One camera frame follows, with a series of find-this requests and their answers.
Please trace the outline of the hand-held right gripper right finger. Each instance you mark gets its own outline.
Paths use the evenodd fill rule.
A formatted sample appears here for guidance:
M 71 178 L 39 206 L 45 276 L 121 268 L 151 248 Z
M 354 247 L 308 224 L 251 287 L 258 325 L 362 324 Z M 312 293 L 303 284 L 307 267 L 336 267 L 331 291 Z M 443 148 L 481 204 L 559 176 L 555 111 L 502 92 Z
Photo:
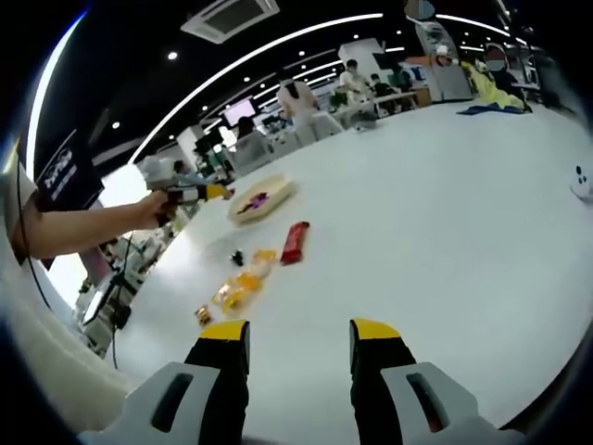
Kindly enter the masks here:
M 352 319 L 351 404 L 362 444 L 490 444 L 475 396 L 418 362 L 393 327 Z

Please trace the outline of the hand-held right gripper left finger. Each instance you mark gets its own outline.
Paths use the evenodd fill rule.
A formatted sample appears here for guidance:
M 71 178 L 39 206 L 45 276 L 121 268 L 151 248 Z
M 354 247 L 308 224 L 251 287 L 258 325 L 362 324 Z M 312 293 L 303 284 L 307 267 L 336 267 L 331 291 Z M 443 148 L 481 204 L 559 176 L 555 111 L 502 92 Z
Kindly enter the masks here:
M 240 444 L 249 400 L 248 321 L 213 324 L 184 362 L 170 362 L 131 393 L 124 444 Z

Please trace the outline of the person's left hand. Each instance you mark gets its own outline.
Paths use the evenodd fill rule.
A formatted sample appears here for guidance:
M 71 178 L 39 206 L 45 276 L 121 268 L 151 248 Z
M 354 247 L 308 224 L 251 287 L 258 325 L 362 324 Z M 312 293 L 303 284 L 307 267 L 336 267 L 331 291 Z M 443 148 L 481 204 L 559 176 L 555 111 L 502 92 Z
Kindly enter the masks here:
M 154 191 L 133 206 L 133 229 L 148 230 L 162 227 L 175 219 L 177 202 L 164 191 Z

